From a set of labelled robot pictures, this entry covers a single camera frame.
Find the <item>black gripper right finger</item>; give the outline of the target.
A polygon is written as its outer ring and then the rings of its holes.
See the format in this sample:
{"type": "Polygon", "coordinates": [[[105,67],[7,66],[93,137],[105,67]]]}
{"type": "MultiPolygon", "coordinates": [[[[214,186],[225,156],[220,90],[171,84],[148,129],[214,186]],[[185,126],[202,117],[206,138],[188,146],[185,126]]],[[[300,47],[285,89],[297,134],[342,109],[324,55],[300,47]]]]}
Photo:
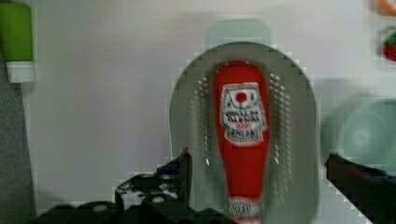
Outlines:
{"type": "Polygon", "coordinates": [[[373,224],[395,224],[395,176],[332,153],[326,178],[373,224]]]}

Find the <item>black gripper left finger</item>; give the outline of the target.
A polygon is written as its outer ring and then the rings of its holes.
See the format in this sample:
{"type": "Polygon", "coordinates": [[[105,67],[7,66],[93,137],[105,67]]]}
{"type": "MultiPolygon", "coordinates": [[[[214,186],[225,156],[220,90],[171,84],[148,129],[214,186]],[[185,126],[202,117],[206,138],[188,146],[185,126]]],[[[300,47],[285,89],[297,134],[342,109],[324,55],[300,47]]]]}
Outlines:
{"type": "Polygon", "coordinates": [[[184,147],[173,160],[154,173],[134,175],[115,189],[115,204],[127,210],[157,197],[166,202],[188,203],[191,196],[192,157],[184,147]]]}

